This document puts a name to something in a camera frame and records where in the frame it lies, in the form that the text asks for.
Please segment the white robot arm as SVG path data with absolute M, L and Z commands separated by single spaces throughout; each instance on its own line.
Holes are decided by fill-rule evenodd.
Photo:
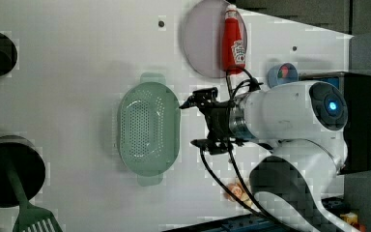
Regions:
M 322 194 L 343 168 L 348 147 L 343 130 L 348 107 L 339 90 L 322 81 L 298 81 L 217 100 L 216 88 L 194 91 L 183 108 L 196 107 L 209 133 L 192 140 L 201 154 L 232 155 L 253 142 L 268 149 L 238 177 L 249 210 L 298 232 L 359 232 L 329 212 Z

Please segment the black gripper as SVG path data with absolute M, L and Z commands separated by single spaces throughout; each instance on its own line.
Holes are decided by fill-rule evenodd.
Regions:
M 209 133 L 205 139 L 194 139 L 191 144 L 211 155 L 228 153 L 231 150 L 230 111 L 234 104 L 231 101 L 218 101 L 218 90 L 214 88 L 196 90 L 180 109 L 196 106 L 204 115 Z

